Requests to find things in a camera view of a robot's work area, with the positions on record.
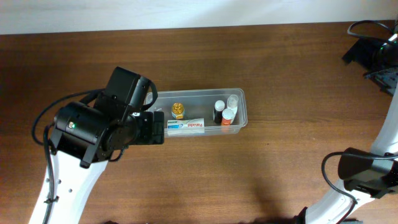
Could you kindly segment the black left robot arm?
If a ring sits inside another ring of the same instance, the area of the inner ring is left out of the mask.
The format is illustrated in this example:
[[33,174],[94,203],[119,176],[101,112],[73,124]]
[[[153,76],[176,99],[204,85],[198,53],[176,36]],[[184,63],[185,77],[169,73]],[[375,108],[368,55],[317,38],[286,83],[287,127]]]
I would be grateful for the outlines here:
[[164,143],[164,114],[150,112],[153,81],[116,67],[106,88],[81,93],[45,127],[47,170],[30,223],[78,223],[106,166],[132,145]]

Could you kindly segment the small gold-lid jar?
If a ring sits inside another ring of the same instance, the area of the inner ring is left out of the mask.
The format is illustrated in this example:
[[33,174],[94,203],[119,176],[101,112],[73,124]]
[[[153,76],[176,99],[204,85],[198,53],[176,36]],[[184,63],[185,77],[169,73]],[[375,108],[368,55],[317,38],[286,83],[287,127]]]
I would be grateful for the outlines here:
[[172,116],[175,119],[183,119],[185,114],[185,108],[182,103],[174,103],[172,105]]

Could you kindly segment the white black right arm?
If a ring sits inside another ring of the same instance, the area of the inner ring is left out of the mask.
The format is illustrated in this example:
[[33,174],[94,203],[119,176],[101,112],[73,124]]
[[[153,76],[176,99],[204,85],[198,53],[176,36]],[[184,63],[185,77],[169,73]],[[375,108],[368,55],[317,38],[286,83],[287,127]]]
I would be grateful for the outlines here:
[[345,63],[357,62],[367,72],[365,78],[392,96],[380,133],[370,151],[352,147],[332,152],[321,163],[339,156],[338,181],[327,184],[330,190],[310,207],[294,217],[294,223],[350,223],[349,216],[359,207],[388,194],[397,193],[397,35],[389,40],[359,39],[343,56]]

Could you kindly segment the white Panadol box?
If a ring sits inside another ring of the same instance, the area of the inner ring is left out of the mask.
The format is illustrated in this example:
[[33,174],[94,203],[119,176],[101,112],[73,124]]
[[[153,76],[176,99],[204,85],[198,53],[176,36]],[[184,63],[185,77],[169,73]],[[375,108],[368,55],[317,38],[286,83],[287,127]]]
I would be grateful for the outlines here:
[[167,121],[167,134],[169,136],[189,136],[204,133],[205,122],[203,118]]

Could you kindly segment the white spray bottle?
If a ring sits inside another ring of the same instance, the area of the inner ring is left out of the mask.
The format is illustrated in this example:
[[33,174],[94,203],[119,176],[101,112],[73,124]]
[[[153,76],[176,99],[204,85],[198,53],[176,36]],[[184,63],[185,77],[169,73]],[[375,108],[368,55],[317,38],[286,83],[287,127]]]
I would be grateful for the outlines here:
[[231,123],[233,123],[236,117],[238,111],[238,103],[239,103],[239,97],[237,95],[230,95],[227,99],[227,109],[230,109],[233,112]]

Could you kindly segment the dark bottle white cap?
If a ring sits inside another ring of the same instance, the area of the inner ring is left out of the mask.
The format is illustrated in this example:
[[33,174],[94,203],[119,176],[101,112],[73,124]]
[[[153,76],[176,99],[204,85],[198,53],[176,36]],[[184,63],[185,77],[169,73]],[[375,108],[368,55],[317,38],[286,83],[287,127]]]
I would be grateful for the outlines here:
[[225,103],[223,100],[218,100],[214,104],[213,108],[213,121],[215,124],[220,124],[222,122],[223,116],[222,112],[225,109]]

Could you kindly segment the orange bottle white cap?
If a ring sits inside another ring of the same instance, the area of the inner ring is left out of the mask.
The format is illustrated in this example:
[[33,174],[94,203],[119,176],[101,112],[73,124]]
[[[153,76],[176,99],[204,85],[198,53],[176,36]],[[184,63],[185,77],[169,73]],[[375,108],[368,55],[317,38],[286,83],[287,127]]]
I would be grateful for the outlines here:
[[221,125],[229,126],[232,123],[233,118],[234,118],[234,111],[229,108],[224,109],[222,112]]

